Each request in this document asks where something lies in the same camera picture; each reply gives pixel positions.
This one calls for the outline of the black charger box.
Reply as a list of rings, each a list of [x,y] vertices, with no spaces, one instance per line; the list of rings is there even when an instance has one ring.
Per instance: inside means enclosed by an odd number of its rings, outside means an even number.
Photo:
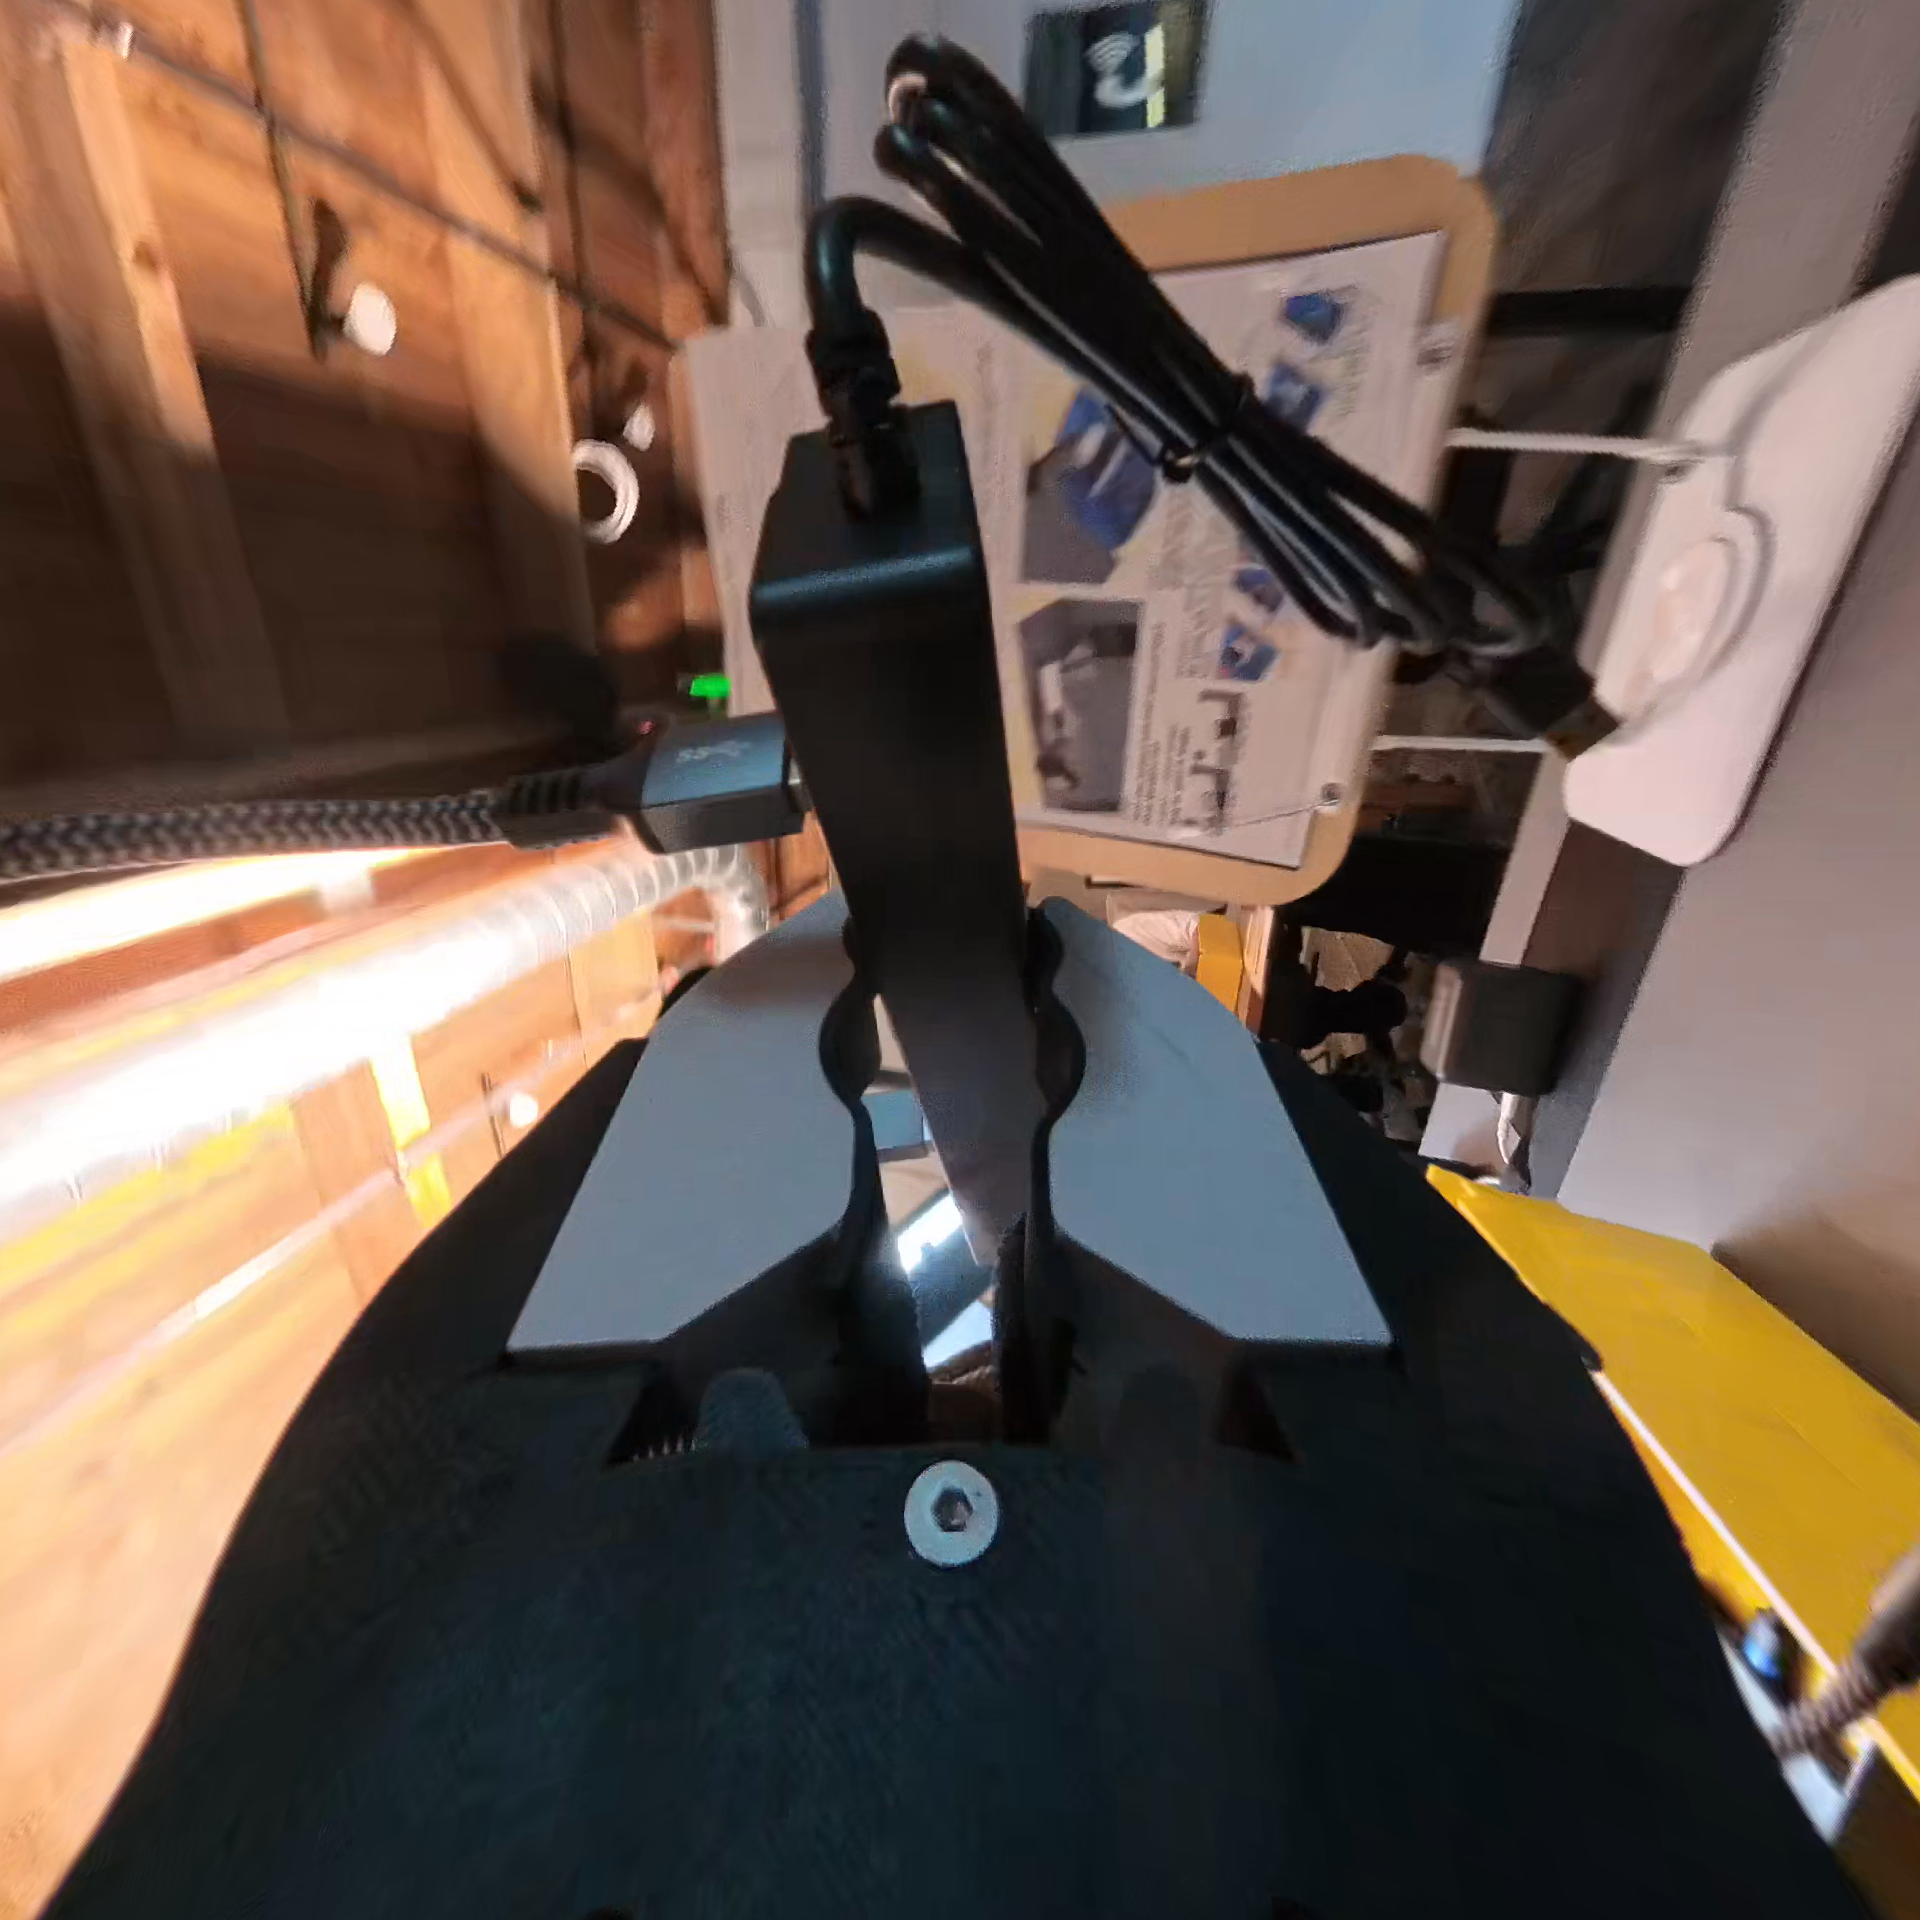
[[[1436,1081],[1490,1095],[1548,1095],[1585,986],[1580,977],[1481,958],[1436,966],[1418,1042]]]

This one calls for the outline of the yellow plastic bin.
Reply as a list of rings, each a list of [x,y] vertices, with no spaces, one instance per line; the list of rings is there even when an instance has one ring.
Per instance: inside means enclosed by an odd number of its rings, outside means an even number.
[[[1429,1171],[1577,1335],[1653,1482],[1709,1649],[1709,1700],[1760,1764],[1764,1838],[1810,1840],[1868,1916],[1916,1916],[1916,1689],[1784,1764],[1767,1739],[1829,1691],[1916,1547],[1916,1419],[1689,1241]]]

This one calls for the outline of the silver air duct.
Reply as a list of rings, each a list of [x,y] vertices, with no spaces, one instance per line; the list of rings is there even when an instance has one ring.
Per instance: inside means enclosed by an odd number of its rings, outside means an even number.
[[[708,899],[720,958],[769,927],[744,848],[612,844],[21,1036],[4,1049],[4,1233],[252,1122],[684,895]]]

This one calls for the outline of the white sheet stand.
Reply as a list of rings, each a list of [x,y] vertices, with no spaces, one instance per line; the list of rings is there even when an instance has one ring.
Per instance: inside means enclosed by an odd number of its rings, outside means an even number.
[[[1908,274],[1737,360],[1660,440],[1447,438],[1660,473],[1592,668],[1615,730],[1564,777],[1573,823],[1676,868],[1735,834],[1916,402]]]

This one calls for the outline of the wooden display board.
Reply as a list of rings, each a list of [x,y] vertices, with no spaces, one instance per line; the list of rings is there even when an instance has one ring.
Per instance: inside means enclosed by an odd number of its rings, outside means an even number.
[[[1111,225],[1159,278],[1273,257],[1366,248],[1414,233],[1442,233],[1447,239],[1447,260],[1431,294],[1429,323],[1456,332],[1456,356],[1437,465],[1429,496],[1417,503],[1431,499],[1442,462],[1442,441],[1450,428],[1457,363],[1474,343],[1492,271],[1495,219],[1474,182],[1457,176],[1439,160],[1399,155],[1140,200],[1118,207],[1111,214]],[[897,294],[881,294],[874,278],[877,267],[885,266],[874,263],[860,271],[866,300],[877,295],[881,304],[900,302]],[[1336,871],[1360,826],[1360,799],[1373,742],[1385,718],[1394,664],[1385,648],[1373,651],[1383,655],[1383,683],[1376,695],[1376,716],[1361,736],[1356,785],[1330,811],[1311,816],[1297,868],[1159,848],[1102,833],[1063,833],[1020,823],[1025,863],[1095,880],[1126,880],[1148,889],[1223,899],[1232,906],[1282,906],[1308,897]]]

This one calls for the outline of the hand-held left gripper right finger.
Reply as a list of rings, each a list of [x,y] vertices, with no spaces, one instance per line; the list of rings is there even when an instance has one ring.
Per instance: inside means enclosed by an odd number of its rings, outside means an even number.
[[[1079,1079],[1047,1136],[1053,1225],[1239,1345],[1383,1354],[1392,1335],[1263,1067],[1196,978],[1068,902],[1053,1000]]]

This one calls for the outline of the black phone icon sign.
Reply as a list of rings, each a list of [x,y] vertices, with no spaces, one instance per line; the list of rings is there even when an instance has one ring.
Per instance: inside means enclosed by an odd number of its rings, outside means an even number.
[[[1024,24],[1022,97],[1048,137],[1186,128],[1202,102],[1208,2],[1052,7]]]

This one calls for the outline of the black long usb hub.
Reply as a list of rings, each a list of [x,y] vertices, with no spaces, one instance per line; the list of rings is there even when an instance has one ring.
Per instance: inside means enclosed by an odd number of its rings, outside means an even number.
[[[854,513],[824,433],[788,441],[750,628],[976,1258],[1030,1202],[1041,1128],[1029,911],[992,584],[953,400],[902,415],[919,489]]]

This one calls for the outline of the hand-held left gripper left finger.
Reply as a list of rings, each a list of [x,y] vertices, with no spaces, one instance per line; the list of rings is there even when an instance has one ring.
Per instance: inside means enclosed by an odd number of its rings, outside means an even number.
[[[657,1017],[506,1351],[662,1345],[830,1236],[874,1070],[848,906],[824,897]]]

